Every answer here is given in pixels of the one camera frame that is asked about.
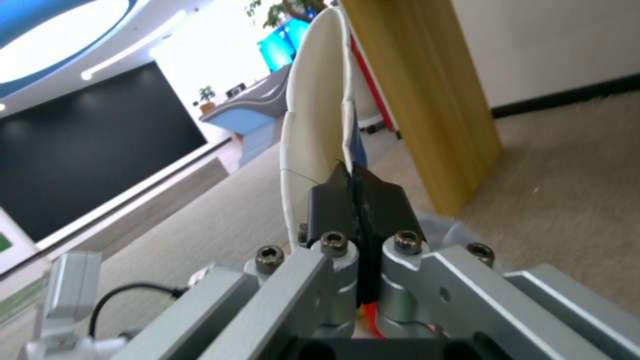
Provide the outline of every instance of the ceiling light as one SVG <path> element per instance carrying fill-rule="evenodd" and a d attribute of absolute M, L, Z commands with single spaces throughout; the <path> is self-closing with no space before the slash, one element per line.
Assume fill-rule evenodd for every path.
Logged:
<path fill-rule="evenodd" d="M 174 26 L 176 26 L 180 21 L 182 21 L 185 16 L 187 15 L 187 12 L 184 10 L 180 10 L 179 12 L 175 13 L 171 18 L 169 18 L 169 20 L 167 20 L 164 24 L 160 25 L 157 29 L 153 30 L 151 33 L 149 33 L 147 36 L 143 37 L 142 39 L 138 40 L 138 42 L 136 42 L 135 44 L 133 44 L 132 46 L 129 46 L 127 49 L 124 49 L 123 51 L 119 52 L 118 54 L 108 58 L 107 60 L 103 61 L 102 63 L 99 63 L 98 65 L 87 69 L 85 71 L 82 72 L 82 74 L 80 74 L 80 76 L 84 79 L 84 80 L 91 80 L 93 74 L 95 74 L 96 72 L 126 58 L 127 56 L 131 55 L 132 53 L 135 53 L 136 51 L 140 50 L 142 47 L 145 47 L 146 45 L 148 45 L 151 41 L 159 38 L 160 36 L 162 36 L 164 33 L 166 33 L 167 31 L 171 30 Z"/>
<path fill-rule="evenodd" d="M 94 0 L 49 19 L 0 49 L 0 83 L 18 80 L 76 54 L 127 13 L 129 0 Z"/>

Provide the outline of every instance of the black screen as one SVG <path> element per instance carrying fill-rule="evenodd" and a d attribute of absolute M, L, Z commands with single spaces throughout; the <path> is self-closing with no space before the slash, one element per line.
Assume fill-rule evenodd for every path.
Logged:
<path fill-rule="evenodd" d="M 205 143 L 144 65 L 0 119 L 0 206 L 37 242 Z"/>

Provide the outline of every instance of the wooden board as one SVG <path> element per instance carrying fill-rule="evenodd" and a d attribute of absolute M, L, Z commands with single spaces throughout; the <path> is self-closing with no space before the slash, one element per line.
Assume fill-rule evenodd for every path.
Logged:
<path fill-rule="evenodd" d="M 450 0 L 343 0 L 437 212 L 457 215 L 500 140 Z"/>

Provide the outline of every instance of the white wall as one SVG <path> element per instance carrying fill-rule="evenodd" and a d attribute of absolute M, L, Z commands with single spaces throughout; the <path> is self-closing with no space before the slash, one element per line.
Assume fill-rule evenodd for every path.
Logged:
<path fill-rule="evenodd" d="M 640 73 L 638 0 L 453 0 L 490 106 Z"/>
<path fill-rule="evenodd" d="M 257 47 L 258 35 L 238 0 L 216 0 L 192 15 L 152 54 L 178 98 L 197 119 L 202 113 L 192 103 L 198 89 L 207 85 L 213 101 L 227 99 L 225 92 L 244 82 L 251 86 L 269 69 Z"/>

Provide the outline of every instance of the white ceiling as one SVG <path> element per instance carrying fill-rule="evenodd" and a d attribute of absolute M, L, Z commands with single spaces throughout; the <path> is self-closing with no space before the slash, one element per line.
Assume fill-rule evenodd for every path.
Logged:
<path fill-rule="evenodd" d="M 80 78 L 82 71 L 133 45 L 166 22 L 179 10 L 187 11 L 187 16 L 189 17 L 196 9 L 205 6 L 211 1 L 213 0 L 148 0 L 139 11 L 134 8 L 132 12 L 127 14 L 126 18 L 114 29 L 114 31 L 117 31 L 112 36 L 106 36 L 105 40 L 52 74 L 0 99 L 0 103 L 6 106 L 4 111 L 0 111 L 0 118 L 151 62 L 153 59 L 149 55 L 149 50 L 163 41 L 162 37 L 155 39 L 147 46 L 106 69 L 98 71 L 91 80 L 85 81 Z"/>

